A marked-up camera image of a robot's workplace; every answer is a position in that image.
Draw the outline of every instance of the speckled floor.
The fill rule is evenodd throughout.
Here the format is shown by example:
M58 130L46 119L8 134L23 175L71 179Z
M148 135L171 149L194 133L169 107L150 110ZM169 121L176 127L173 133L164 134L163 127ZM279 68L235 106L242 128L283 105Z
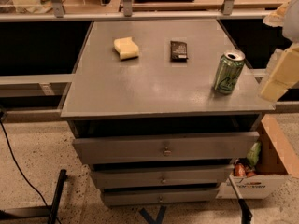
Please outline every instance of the speckled floor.
M299 154L299 114L276 114L275 117L295 152ZM61 169L68 179L58 212L61 223L147 224L139 211L145 208L156 219L160 206L107 208L89 178L89 168L82 166L72 148L73 135L58 113L9 113L4 125L16 159L25 175L51 204ZM25 183L17 170L0 130L0 209L43 205L38 195ZM247 200L255 224L298 223L299 180L291 178L264 200ZM35 218L0 223L46 223ZM163 224L241 223L236 200L213 200L203 203L168 204Z

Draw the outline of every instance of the desk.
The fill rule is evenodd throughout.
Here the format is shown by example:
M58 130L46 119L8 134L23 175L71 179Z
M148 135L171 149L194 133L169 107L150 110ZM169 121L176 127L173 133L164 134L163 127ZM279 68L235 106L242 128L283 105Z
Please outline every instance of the desk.
M140 56L121 62L113 40L125 36ZM172 39L187 42L186 63L170 62ZM232 47L214 20L93 24L61 116L106 205L216 197L274 109L257 96L247 67L233 94L212 90L220 56Z
M199 10L220 9L224 0L194 0L192 2L146 2L134 1L134 11L145 10ZM234 8L278 7L291 0L235 0Z

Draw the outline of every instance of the drawer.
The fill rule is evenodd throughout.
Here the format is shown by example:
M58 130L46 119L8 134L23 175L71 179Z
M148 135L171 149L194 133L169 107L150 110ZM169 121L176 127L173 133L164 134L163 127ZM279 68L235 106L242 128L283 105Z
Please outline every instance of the drawer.
M218 189L173 189L155 191L128 191L122 193L102 193L107 206L188 203L210 201L216 198Z
M221 183L233 168L233 165L214 165L112 170L91 172L91 177L98 189Z
M83 164L243 158L257 132L75 139Z

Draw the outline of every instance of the soda can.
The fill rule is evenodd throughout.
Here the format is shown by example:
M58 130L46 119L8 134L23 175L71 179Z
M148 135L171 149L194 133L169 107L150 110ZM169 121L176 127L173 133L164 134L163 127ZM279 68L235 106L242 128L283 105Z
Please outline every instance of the soda can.
M230 94L242 72L245 55L240 50L227 50L221 56L214 80L214 89L220 93Z

